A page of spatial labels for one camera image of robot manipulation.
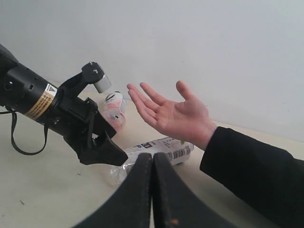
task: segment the clear plastic bottle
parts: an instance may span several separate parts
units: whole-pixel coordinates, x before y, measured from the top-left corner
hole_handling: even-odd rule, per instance
[[[172,165],[185,162],[190,158],[190,152],[194,145],[189,142],[183,142],[170,137],[153,140],[124,150],[128,155],[128,160],[122,166],[107,165],[103,167],[105,181],[111,186],[121,184],[134,166],[140,153],[163,152],[167,154]]]
[[[127,102],[125,97],[118,91],[109,94],[104,103],[101,115],[117,131],[125,126],[125,110]]]

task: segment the black jacket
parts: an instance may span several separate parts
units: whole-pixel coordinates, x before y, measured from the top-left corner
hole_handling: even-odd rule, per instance
[[[304,161],[218,127],[200,169],[282,228],[304,228]]]

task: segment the human hand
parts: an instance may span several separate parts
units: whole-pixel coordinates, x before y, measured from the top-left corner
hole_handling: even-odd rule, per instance
[[[190,142],[205,150],[216,125],[209,118],[207,107],[182,81],[176,88],[184,102],[170,101],[146,83],[140,84],[147,98],[136,86],[128,84],[129,95],[143,120],[161,134]]]

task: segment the warning label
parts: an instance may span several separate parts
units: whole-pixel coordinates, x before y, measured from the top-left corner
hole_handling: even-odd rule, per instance
[[[36,104],[34,104],[34,106],[25,115],[33,120],[39,118],[51,105],[56,93],[57,88],[48,83]]]

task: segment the robotic arm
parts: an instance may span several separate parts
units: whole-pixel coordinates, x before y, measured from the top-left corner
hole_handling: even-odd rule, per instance
[[[46,141],[48,129],[62,135],[82,164],[122,165],[128,157],[111,140],[115,129],[100,115],[93,100],[78,97],[88,84],[93,84],[99,93],[111,86],[102,68],[90,62],[57,88],[19,63],[0,44],[0,105],[7,108],[6,113],[12,113],[13,147],[25,155],[37,154],[45,147],[28,153],[16,146],[13,131],[16,113],[21,113],[44,126]]]

